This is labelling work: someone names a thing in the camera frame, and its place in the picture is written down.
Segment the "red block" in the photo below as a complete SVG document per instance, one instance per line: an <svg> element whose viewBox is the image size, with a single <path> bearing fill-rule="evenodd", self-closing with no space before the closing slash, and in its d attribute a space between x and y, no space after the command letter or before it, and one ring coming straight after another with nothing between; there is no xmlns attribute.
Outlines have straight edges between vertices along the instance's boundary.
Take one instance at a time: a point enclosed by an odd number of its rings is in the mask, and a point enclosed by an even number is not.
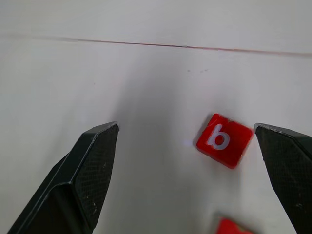
<svg viewBox="0 0 312 234"><path fill-rule="evenodd" d="M229 219L224 218L223 220L221 220L216 234L252 234L252 233L242 229Z"/></svg>
<svg viewBox="0 0 312 234"><path fill-rule="evenodd" d="M196 144L198 150L234 169L254 132L252 129L214 114Z"/></svg>

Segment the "red line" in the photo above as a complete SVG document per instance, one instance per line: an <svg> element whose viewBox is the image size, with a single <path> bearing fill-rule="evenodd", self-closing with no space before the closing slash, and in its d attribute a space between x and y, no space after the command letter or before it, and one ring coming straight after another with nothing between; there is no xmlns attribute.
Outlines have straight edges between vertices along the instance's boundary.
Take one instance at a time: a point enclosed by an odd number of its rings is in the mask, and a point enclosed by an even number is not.
<svg viewBox="0 0 312 234"><path fill-rule="evenodd" d="M267 50L253 50L253 49L231 49L231 48L218 48L218 47L202 47L202 46L187 46L187 45L172 45L172 44L156 44L156 43L139 43L139 42L124 42L124 41L110 41L110 40L94 40L94 39L77 39L67 37L54 37L54 36L26 36L14 34L11 37L18 38L31 38L40 40L53 40L53 41L70 41L70 42L96 42L96 43L112 43L112 44L128 44L128 45L149 45L149 46L162 46L162 47L176 47L176 48L188 48L188 49L200 49L200 50L215 50L215 51L228 51L228 52L241 52L241 53L256 53L256 54L268 54L268 55L283 55L283 56L300 56L300 57L312 57L312 53L300 53L300 52L286 52L286 51L267 51Z"/></svg>

